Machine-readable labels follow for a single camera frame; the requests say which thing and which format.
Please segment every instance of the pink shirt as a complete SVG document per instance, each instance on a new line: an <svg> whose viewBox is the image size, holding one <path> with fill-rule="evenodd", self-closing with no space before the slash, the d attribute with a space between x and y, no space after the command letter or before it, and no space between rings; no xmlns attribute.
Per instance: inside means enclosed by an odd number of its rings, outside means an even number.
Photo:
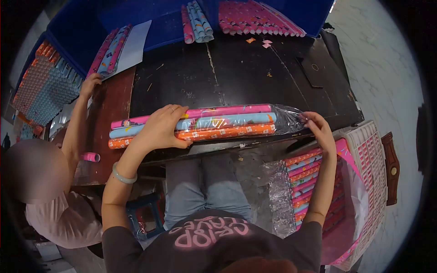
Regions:
<svg viewBox="0 0 437 273"><path fill-rule="evenodd" d="M101 214L101 200L89 197L94 209ZM95 245L102 241L102 225L83 196L62 193L45 204L27 204L26 219L42 236L53 243L75 249Z"/></svg>

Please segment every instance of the dark table surface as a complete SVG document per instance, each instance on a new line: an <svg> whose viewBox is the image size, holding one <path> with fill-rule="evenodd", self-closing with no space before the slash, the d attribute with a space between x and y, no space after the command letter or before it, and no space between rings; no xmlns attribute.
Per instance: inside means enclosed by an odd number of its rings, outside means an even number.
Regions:
<svg viewBox="0 0 437 273"><path fill-rule="evenodd" d="M194 109L270 103L318 112L332 130L364 120L348 82L322 39L222 33L214 37L209 43L179 42L145 52L143 62L137 65L129 116L150 115L167 104ZM247 43L250 37L256 41ZM262 47L264 39L273 42L270 48ZM296 134L195 142L185 150L156 150L143 163L255 147L308 134L303 130Z"/></svg>

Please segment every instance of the white plastic crate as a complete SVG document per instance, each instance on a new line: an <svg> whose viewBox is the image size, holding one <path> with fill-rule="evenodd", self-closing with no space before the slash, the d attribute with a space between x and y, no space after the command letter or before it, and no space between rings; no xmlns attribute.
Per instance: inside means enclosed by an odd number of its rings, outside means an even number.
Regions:
<svg viewBox="0 0 437 273"><path fill-rule="evenodd" d="M357 128L345 128L336 133L347 140L349 150L369 193L369 214L360 241L343 263L335 265L341 270L349 271L369 247L385 217L388 194L385 154L378 129L373 121L367 121Z"/></svg>

